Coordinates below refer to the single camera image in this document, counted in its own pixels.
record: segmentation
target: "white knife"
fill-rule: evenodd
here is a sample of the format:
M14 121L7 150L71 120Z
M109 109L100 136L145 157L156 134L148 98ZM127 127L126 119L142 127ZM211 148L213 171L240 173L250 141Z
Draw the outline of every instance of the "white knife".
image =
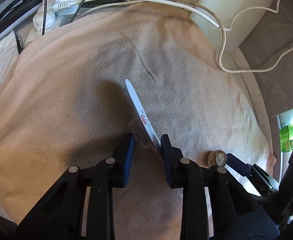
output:
M151 123L150 123L150 120L148 119L148 117L146 116L146 113L143 109L143 106L139 100L139 97L137 96L131 82L126 79L125 80L125 86L128 90L128 94L130 95L131 97L131 100L133 102L133 105L137 111L137 114L139 115L140 117L140 120L145 128L145 130L147 131L147 133L149 134L149 137L151 138L151 141L154 143L156 149L158 152L160 152L161 150L161 142L158 138L158 136L156 135Z

